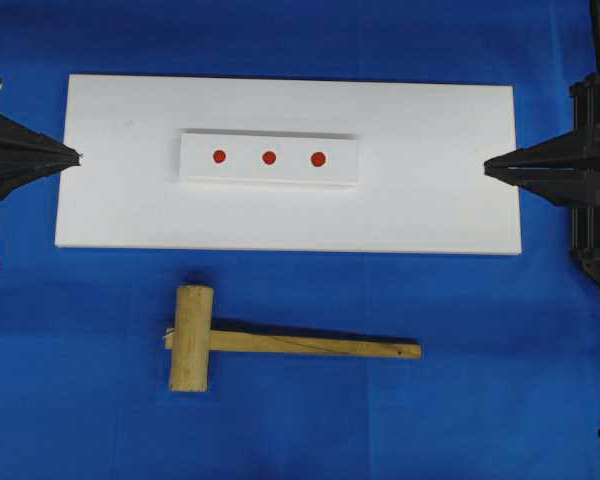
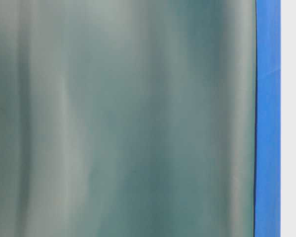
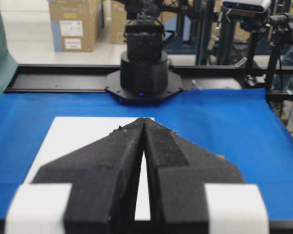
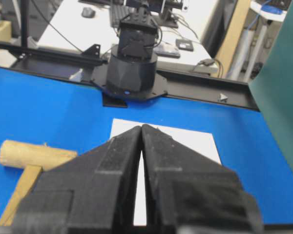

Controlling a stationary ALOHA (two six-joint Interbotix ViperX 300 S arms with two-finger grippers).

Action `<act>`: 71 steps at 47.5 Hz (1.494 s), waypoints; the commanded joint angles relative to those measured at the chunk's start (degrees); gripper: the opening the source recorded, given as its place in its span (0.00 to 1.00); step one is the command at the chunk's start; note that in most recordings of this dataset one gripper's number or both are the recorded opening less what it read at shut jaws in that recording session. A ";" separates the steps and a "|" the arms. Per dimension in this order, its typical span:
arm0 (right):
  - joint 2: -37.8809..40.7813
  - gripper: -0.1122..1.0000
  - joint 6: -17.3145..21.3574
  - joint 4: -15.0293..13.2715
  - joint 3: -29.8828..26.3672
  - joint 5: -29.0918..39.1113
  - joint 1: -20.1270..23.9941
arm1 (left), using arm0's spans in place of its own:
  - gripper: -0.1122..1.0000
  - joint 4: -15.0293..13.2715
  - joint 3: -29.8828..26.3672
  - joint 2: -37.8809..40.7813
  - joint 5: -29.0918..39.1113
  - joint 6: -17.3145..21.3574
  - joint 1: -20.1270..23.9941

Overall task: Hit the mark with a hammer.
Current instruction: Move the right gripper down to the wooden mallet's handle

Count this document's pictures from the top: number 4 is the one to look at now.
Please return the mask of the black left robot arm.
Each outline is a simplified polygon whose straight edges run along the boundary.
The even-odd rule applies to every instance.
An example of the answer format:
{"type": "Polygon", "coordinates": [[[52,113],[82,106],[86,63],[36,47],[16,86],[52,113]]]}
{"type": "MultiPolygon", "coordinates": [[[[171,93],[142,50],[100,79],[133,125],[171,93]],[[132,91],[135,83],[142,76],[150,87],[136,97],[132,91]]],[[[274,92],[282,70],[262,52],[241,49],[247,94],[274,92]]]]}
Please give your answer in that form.
{"type": "Polygon", "coordinates": [[[119,43],[106,64],[94,68],[91,81],[114,98],[145,101],[167,94],[167,79],[157,73],[153,51],[162,41],[162,30],[151,12],[161,13],[164,0],[131,0],[134,10],[121,18],[119,43]]]}

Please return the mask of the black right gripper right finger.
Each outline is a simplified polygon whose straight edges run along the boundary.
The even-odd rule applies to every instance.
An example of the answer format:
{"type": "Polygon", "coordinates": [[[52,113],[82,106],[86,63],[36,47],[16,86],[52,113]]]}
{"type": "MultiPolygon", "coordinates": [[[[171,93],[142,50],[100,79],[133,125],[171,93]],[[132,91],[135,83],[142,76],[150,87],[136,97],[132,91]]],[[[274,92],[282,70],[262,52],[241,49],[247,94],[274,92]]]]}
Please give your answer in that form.
{"type": "Polygon", "coordinates": [[[150,125],[142,126],[147,222],[162,234],[183,228],[261,234],[256,199],[237,173],[174,140],[150,125]]]}

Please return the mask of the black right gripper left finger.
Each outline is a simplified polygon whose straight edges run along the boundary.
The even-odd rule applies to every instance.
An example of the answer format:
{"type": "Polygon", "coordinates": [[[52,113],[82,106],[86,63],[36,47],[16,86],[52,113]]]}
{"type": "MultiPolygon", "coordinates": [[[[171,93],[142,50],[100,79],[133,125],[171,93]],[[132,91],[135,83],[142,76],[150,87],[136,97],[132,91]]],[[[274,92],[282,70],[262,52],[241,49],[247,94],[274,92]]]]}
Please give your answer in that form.
{"type": "Polygon", "coordinates": [[[15,234],[114,234],[133,224],[140,128],[42,173],[15,215],[15,234]]]}

